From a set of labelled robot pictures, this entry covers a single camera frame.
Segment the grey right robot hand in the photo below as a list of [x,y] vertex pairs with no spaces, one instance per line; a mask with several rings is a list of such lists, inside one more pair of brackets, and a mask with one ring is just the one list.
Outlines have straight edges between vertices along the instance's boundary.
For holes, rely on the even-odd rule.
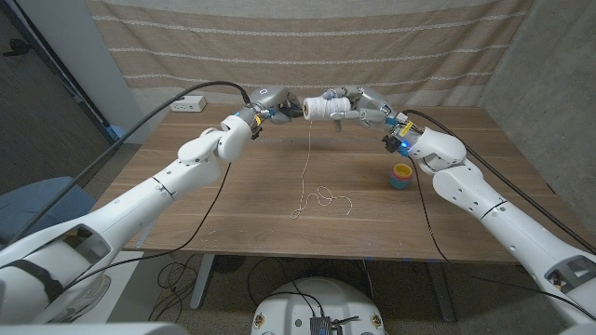
[[393,131],[399,124],[404,124],[407,117],[395,112],[386,101],[386,97],[370,87],[342,86],[330,88],[322,94],[325,100],[347,98],[350,101],[349,112],[336,112],[332,121],[336,132],[342,131],[343,120],[353,120],[365,128],[380,131]]

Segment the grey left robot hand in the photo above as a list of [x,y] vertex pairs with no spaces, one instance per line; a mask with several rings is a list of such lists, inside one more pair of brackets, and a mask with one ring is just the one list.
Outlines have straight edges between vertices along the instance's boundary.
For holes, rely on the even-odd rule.
[[258,87],[249,98],[251,102],[237,115],[249,125],[254,122],[255,116],[263,116],[275,125],[283,125],[304,116],[302,103],[287,87]]

